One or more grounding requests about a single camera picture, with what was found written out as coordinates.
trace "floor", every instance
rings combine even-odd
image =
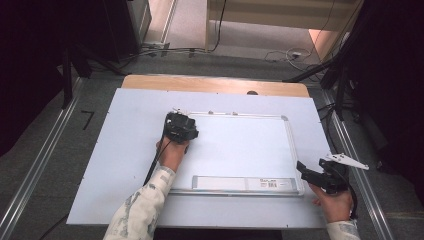
[[[187,3],[194,1],[180,0],[178,2]],[[217,49],[223,46],[228,50],[231,49],[231,44],[234,45],[235,43],[225,40],[226,29],[231,28],[228,26],[228,28],[224,27],[222,29],[222,45]],[[197,42],[194,40],[193,42],[185,42],[184,39],[181,41],[172,40],[178,39],[177,36],[174,38],[172,31],[173,28],[171,26],[167,39],[171,44],[176,44],[175,47],[195,47],[200,46],[195,44],[202,42],[197,40]],[[306,45],[312,46],[310,38],[302,41],[305,41]],[[277,47],[277,49],[282,50],[284,53],[291,47],[298,46],[286,45],[280,48]],[[266,51],[274,50],[274,48],[258,51],[265,53]],[[261,57],[249,57],[251,56],[249,51],[245,52],[244,48],[237,49],[229,56],[222,54],[228,52],[227,50],[223,50],[221,54],[217,51],[210,55],[195,54],[193,57],[179,53],[168,53],[163,57],[160,55],[144,55],[133,59],[123,69],[134,74],[220,76],[257,79],[260,81],[281,81],[302,72],[287,61],[266,61],[267,59],[264,59],[264,55],[261,55]],[[306,61],[297,63],[302,69],[307,68],[309,64],[313,63]],[[21,213],[10,239],[39,239],[43,233],[69,212],[113,94],[123,81],[121,76],[116,76],[107,70],[96,69],[97,71],[93,73],[90,79],[81,80],[82,85],[75,108],[49,156],[43,174],[33,189],[28,202],[26,202],[26,207]],[[302,83],[308,86],[308,91],[318,109],[327,103],[323,91],[316,81],[317,78],[314,76],[312,79],[305,79]],[[18,191],[34,159],[37,158],[40,149],[48,138],[52,126],[59,114],[61,114],[62,98],[62,94],[58,94],[28,127],[14,148],[0,158],[1,212],[6,212],[8,204]],[[94,112],[89,122],[89,115],[86,112]],[[324,116],[326,112],[323,110],[319,114]],[[393,233],[393,239],[424,239],[424,231],[422,231],[424,226],[424,208],[415,196],[413,186],[400,175],[386,174],[376,169],[378,157],[372,148],[366,131],[360,123],[355,121],[354,113],[345,111],[344,116],[346,118],[345,124],[360,159],[370,166],[367,177],[370,179],[373,190],[384,211],[386,220]],[[343,149],[340,141],[338,141],[338,135],[334,127],[330,128],[330,134],[335,141],[336,148]],[[352,184],[357,189],[355,179],[352,179]],[[358,211],[360,216],[358,228],[361,238],[378,239],[369,209],[367,209],[363,201],[364,197],[359,190],[357,192],[359,195]],[[105,230],[105,226],[69,226],[62,222],[45,239],[101,239]],[[328,239],[323,229],[282,231],[282,236],[285,240]]]

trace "black device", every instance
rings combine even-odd
[[[319,160],[319,165],[324,169],[323,173],[307,169],[305,165],[297,161],[296,169],[302,173],[301,178],[315,186],[321,187],[328,194],[347,191],[349,188],[349,171],[346,165]]]
[[[169,112],[166,114],[165,123],[163,126],[162,137],[159,142],[159,147],[156,149],[156,155],[153,159],[152,165],[150,166],[149,172],[147,173],[144,184],[149,181],[152,176],[153,170],[156,167],[156,163],[159,160],[160,155],[162,154],[162,143],[163,138],[167,136],[171,141],[182,143],[184,141],[193,140],[199,136],[199,131],[196,128],[196,120],[187,117],[184,114],[179,112]]]
[[[196,120],[181,113],[170,112],[166,115],[164,134],[171,141],[182,143],[199,136],[196,129]]]

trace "whiteboard tray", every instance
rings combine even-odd
[[[283,115],[190,113],[190,142],[171,194],[302,196],[290,124]]]

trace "metal frame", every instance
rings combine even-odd
[[[331,90],[323,91],[326,104],[334,103],[334,99],[330,91]],[[334,112],[331,117],[345,153],[351,158],[361,162],[358,154],[356,153],[355,147],[353,146],[345,123],[340,121]],[[362,194],[379,239],[395,239],[365,171],[358,168],[351,168],[351,171],[358,183],[359,191]]]
[[[66,109],[60,111],[59,116],[52,130],[50,131],[46,141],[44,142],[40,152],[34,160],[30,170],[28,171],[25,179],[23,180],[18,191],[13,196],[12,200],[7,207],[7,210],[1,220],[0,224],[0,239],[7,240],[12,235],[12,232],[19,220],[26,204],[28,203],[32,192],[34,191],[38,180],[43,174],[44,168],[46,167],[50,156],[62,135],[62,132],[68,123],[68,120],[78,102],[80,92],[84,82],[81,78],[78,78],[74,85],[74,98],[70,102]]]

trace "person's right hand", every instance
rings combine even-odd
[[[352,195],[349,191],[329,195],[313,184],[309,184],[309,187],[318,197],[312,203],[322,207],[327,223],[349,221],[352,207]]]
[[[159,142],[156,143],[156,148],[159,148]],[[170,168],[172,171],[177,172],[178,166],[183,160],[185,150],[189,145],[189,141],[177,143],[171,141],[168,137],[163,138],[160,151],[163,151],[159,158],[161,166]]]

